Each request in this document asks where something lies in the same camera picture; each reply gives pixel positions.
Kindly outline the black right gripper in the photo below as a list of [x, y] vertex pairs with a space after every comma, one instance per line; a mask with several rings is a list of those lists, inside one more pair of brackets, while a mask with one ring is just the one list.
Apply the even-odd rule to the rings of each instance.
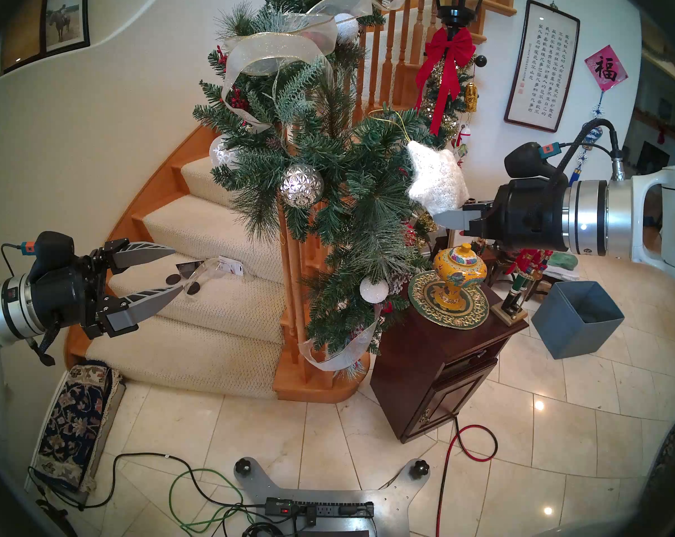
[[508, 251], [527, 248], [566, 252], [562, 207], [567, 190], [566, 180], [551, 188], [544, 178], [512, 179], [499, 187], [489, 203], [465, 205], [431, 216], [436, 225], [494, 240]]

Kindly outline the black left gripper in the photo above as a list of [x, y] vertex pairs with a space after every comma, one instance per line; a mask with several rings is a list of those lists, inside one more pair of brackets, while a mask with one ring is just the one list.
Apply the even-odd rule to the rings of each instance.
[[173, 255], [175, 249], [147, 241], [107, 241], [88, 256], [74, 255], [73, 245], [32, 245], [36, 259], [29, 290], [43, 340], [55, 340], [62, 328], [79, 324], [90, 339], [120, 336], [138, 329], [184, 290], [167, 286], [127, 296], [107, 295], [106, 275]]

